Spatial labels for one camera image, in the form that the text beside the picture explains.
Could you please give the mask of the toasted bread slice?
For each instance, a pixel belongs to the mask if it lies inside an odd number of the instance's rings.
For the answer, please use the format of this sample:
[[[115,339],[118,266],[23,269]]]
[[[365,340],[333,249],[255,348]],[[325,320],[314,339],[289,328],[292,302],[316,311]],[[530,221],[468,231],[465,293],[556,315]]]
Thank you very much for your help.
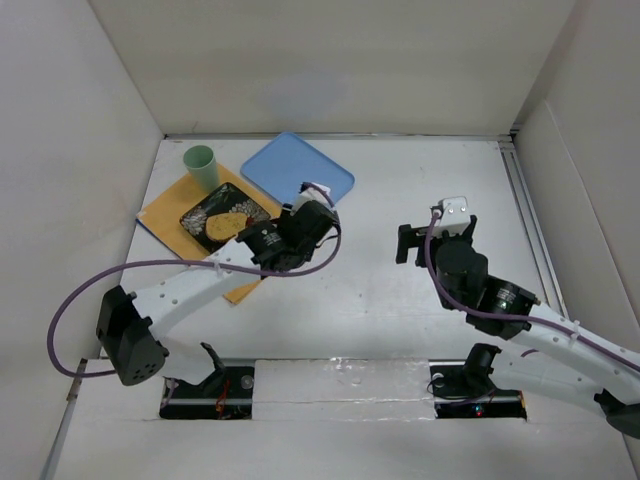
[[[215,242],[226,242],[244,230],[249,217],[242,212],[220,213],[207,218],[206,236]]]

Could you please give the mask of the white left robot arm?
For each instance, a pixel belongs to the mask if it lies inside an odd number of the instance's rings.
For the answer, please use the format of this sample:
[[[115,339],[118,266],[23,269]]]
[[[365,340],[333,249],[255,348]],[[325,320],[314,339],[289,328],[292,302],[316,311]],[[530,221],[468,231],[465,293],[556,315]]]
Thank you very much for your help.
[[[202,264],[148,288],[104,294],[96,335],[125,386],[153,376],[174,377],[208,389],[222,364],[207,343],[190,352],[169,339],[182,320],[240,287],[268,276],[297,276],[318,243],[339,226],[325,203],[307,199],[285,208],[275,220],[254,222],[233,235]]]

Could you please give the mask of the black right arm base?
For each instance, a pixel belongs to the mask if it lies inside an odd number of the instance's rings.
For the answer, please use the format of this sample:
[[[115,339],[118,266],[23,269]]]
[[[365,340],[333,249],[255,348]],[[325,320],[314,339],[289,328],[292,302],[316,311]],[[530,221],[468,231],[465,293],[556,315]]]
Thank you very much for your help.
[[[522,393],[499,389],[489,378],[497,346],[475,344],[465,360],[430,360],[427,392],[438,420],[527,419]]]

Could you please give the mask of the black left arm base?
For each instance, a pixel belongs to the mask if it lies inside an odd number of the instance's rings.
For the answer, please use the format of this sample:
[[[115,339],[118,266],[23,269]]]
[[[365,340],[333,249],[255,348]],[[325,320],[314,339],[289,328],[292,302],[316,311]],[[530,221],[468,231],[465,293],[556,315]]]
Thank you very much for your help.
[[[164,420],[250,420],[255,386],[255,360],[222,360],[205,342],[210,375],[199,384],[166,378],[159,416]]]

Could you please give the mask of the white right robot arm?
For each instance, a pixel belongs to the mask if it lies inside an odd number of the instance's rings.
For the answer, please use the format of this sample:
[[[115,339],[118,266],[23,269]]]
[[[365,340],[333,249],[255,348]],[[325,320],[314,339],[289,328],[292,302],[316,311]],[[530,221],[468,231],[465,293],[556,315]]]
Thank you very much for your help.
[[[435,380],[454,390],[459,405],[497,390],[531,391],[603,417],[632,438],[639,436],[639,355],[583,328],[542,303],[532,292],[488,272],[487,258],[472,246],[477,218],[459,233],[442,228],[438,210],[427,226],[398,228],[396,261],[411,249],[428,270],[441,306],[464,313],[477,331],[525,347],[510,356],[477,343],[459,373]]]

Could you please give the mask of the blue plastic tray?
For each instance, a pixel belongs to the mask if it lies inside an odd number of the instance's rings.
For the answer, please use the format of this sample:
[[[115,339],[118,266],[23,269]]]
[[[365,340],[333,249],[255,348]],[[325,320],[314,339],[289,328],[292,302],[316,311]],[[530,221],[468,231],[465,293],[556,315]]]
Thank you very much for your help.
[[[305,182],[327,187],[334,203],[355,184],[351,172],[291,132],[281,133],[256,152],[240,173],[280,205],[293,204]]]

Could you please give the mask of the black floral square plate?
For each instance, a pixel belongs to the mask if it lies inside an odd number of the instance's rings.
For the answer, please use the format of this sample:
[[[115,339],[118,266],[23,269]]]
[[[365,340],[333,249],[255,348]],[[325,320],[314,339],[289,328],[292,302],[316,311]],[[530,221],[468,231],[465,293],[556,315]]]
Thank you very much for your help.
[[[249,220],[246,228],[254,223],[267,221],[271,215],[256,201],[233,184],[221,184],[211,194],[188,210],[179,220],[183,229],[208,253],[219,250],[226,242],[210,240],[205,233],[208,217],[227,212],[245,213]]]

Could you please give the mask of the green plastic cup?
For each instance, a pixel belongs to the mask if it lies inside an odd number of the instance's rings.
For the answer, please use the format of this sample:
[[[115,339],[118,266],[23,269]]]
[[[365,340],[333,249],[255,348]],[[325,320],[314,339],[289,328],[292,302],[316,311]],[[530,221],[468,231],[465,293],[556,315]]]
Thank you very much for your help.
[[[189,148],[183,155],[183,164],[196,183],[207,193],[220,185],[214,151],[205,145]]]

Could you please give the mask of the orange placemat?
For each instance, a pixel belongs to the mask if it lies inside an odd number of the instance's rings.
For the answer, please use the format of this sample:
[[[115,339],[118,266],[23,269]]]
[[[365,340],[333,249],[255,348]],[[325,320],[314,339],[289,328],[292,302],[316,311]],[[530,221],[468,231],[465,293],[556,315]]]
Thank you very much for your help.
[[[230,182],[264,208],[273,218],[281,207],[245,180],[226,169],[218,167],[222,183]],[[203,260],[210,252],[187,233],[179,219],[189,209],[205,198],[205,192],[190,174],[184,175],[159,195],[137,215],[138,222],[174,255],[184,260]]]

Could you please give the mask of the aluminium frame rail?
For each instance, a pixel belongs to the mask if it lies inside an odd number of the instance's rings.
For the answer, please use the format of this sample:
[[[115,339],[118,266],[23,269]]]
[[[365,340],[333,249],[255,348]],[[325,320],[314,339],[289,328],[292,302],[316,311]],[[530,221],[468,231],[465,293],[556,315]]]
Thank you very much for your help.
[[[502,135],[499,137],[498,144],[517,209],[533,254],[538,276],[540,277],[545,299],[551,307],[568,317],[569,314],[561,287],[544,240],[514,142],[510,136]]]

